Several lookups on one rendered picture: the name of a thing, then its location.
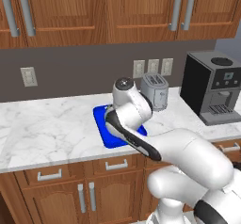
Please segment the wooden lower cupboard door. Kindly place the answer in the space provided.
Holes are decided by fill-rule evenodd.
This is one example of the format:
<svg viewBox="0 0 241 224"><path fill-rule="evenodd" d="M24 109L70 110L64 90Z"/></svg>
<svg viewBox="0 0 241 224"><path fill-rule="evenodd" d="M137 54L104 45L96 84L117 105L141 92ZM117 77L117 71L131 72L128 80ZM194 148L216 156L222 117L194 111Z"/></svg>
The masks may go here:
<svg viewBox="0 0 241 224"><path fill-rule="evenodd" d="M90 224L130 224L138 221L143 171L88 178L95 183L96 211L92 212L88 188Z"/></svg>
<svg viewBox="0 0 241 224"><path fill-rule="evenodd" d="M82 214L77 186L83 180L30 187L23 190L34 224L89 224L87 211Z"/></svg>
<svg viewBox="0 0 241 224"><path fill-rule="evenodd" d="M168 165L154 165L144 168L144 178L143 178L143 186L142 186L142 196L141 196L141 203L140 203L140 210L139 210L139 219L146 220L148 216L155 210L158 199L153 197L150 193L147 180L151 173L154 171L165 168Z"/></svg>

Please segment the blue tray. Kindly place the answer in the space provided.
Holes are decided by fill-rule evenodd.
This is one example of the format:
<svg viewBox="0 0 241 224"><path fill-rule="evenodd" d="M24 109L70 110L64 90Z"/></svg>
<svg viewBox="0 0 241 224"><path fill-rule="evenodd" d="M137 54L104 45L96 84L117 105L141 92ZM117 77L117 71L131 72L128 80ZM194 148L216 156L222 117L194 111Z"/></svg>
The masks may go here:
<svg viewBox="0 0 241 224"><path fill-rule="evenodd" d="M95 119L104 146L108 149L127 145L126 141L117 136L113 136L105 126L105 117L111 110L113 110L113 106L111 104L96 106L93 108L93 117ZM116 112L120 118L120 122L125 126L129 127L133 131L136 131L142 136L147 135L147 131L142 125L143 119L139 115L138 110L131 103L124 104L123 106L116 109Z"/></svg>

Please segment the wooden drawer front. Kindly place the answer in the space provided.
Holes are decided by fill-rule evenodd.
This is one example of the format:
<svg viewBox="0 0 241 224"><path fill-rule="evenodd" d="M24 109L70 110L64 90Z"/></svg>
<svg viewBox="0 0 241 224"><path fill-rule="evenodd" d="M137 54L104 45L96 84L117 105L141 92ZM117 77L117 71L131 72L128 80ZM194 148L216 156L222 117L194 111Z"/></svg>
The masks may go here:
<svg viewBox="0 0 241 224"><path fill-rule="evenodd" d="M40 171L42 175L58 173L62 169L62 178L52 181L38 182L37 176ZM84 178L84 165L81 163L70 163L58 166L32 168L14 172L15 177L21 188L30 188L44 186L46 184L59 184L64 182L75 181Z"/></svg>
<svg viewBox="0 0 241 224"><path fill-rule="evenodd" d="M239 146L241 147L241 139L214 142L214 145L220 150L219 145L222 145L223 147L231 147L234 144L234 142L238 143ZM226 152L224 154L232 162L241 162L241 150L239 152Z"/></svg>
<svg viewBox="0 0 241 224"><path fill-rule="evenodd" d="M117 170L105 170L105 162L107 161L109 165L121 164L123 159L128 162L128 168L117 169ZM121 173L124 171L136 171L143 169L145 158L141 154L130 154L124 156L115 156L102 159L96 159L87 161L84 163L85 175L90 177L97 177L101 175L108 175L112 173Z"/></svg>

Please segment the silver toaster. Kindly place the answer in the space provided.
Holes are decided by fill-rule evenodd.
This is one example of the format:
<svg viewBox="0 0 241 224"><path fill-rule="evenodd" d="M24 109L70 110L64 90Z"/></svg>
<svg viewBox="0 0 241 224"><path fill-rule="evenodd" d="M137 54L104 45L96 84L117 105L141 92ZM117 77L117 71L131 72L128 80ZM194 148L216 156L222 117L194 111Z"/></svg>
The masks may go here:
<svg viewBox="0 0 241 224"><path fill-rule="evenodd" d="M169 83L160 73L145 73L141 79L140 92L151 101L154 111L167 108Z"/></svg>

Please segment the beige wall outlet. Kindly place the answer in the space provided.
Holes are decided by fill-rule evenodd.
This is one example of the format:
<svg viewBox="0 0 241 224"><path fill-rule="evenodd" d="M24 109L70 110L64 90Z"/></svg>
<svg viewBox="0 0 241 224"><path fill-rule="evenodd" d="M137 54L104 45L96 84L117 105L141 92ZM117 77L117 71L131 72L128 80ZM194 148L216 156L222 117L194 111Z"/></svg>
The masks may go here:
<svg viewBox="0 0 241 224"><path fill-rule="evenodd" d="M173 64L172 58L164 58L162 60L161 74L163 76L170 76L171 75L172 64Z"/></svg>
<svg viewBox="0 0 241 224"><path fill-rule="evenodd" d="M145 70L145 61L144 60L135 60L133 68L133 77L141 78Z"/></svg>
<svg viewBox="0 0 241 224"><path fill-rule="evenodd" d="M158 73L159 69L159 60L158 59L149 59L148 60L148 72Z"/></svg>
<svg viewBox="0 0 241 224"><path fill-rule="evenodd" d="M21 68L21 74L26 87L36 87L38 85L35 69L33 67Z"/></svg>

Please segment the wooden cupboard door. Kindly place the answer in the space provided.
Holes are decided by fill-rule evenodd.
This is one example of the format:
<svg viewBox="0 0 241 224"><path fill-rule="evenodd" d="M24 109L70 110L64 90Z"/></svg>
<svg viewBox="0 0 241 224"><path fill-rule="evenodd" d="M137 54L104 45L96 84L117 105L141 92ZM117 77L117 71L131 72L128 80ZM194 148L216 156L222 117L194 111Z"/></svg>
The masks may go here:
<svg viewBox="0 0 241 224"><path fill-rule="evenodd" d="M17 27L19 28L19 36L13 38L10 34L8 20L5 13L3 1L0 0L0 49L18 49L25 48L27 46L27 41L24 31L24 22L22 18L22 13L20 9L20 4L18 0L10 0L13 14Z"/></svg>
<svg viewBox="0 0 241 224"><path fill-rule="evenodd" d="M30 187L23 190L34 224L89 224L87 211L82 214L77 186L83 180Z"/></svg>
<svg viewBox="0 0 241 224"><path fill-rule="evenodd" d="M182 29L188 0L182 0L176 40L234 38L241 19L241 0L194 0L190 25Z"/></svg>
<svg viewBox="0 0 241 224"><path fill-rule="evenodd" d="M147 180L151 173L154 171L165 168L168 165L154 165L144 168L144 178L143 178L143 186L142 186L142 196L141 196L141 203L140 203L140 210L139 210L139 219L146 220L148 216L155 210L158 199L153 197L150 193Z"/></svg>
<svg viewBox="0 0 241 224"><path fill-rule="evenodd" d="M96 211L92 212L88 188L90 224L130 224L138 221L143 171L88 178L95 183Z"/></svg>
<svg viewBox="0 0 241 224"><path fill-rule="evenodd" d="M105 0L28 0L34 37L30 47L106 43Z"/></svg>
<svg viewBox="0 0 241 224"><path fill-rule="evenodd" d="M169 30L174 0L106 0L107 42L174 40Z"/></svg>

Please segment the black coffee machine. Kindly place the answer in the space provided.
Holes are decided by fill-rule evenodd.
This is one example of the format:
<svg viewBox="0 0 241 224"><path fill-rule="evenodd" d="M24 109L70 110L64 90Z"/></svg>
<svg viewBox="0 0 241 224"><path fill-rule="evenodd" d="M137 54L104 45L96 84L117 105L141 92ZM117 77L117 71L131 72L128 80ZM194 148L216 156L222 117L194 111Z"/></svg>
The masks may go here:
<svg viewBox="0 0 241 224"><path fill-rule="evenodd" d="M180 96L207 126L241 121L241 63L219 51L189 52Z"/></svg>

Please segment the wooden upper cupboard door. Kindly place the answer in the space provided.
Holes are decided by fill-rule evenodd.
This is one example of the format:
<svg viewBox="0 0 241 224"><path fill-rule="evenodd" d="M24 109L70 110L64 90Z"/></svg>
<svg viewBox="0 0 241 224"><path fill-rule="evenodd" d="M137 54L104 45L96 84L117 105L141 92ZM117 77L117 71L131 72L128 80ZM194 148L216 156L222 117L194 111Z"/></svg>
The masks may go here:
<svg viewBox="0 0 241 224"><path fill-rule="evenodd" d="M241 19L241 0L194 0L190 25L182 29L188 0L182 0L176 40L234 38Z"/></svg>
<svg viewBox="0 0 241 224"><path fill-rule="evenodd" d="M22 18L22 13L20 9L20 4L18 0L10 0L13 14L17 27L19 28L19 36L13 38L10 34L8 20L5 13L3 1L0 0L0 49L18 49L25 48L27 46L27 41L24 31L24 22Z"/></svg>
<svg viewBox="0 0 241 224"><path fill-rule="evenodd" d="M106 0L107 42L174 40L169 30L174 0Z"/></svg>
<svg viewBox="0 0 241 224"><path fill-rule="evenodd" d="M34 37L30 47L106 43L105 0L28 0Z"/></svg>

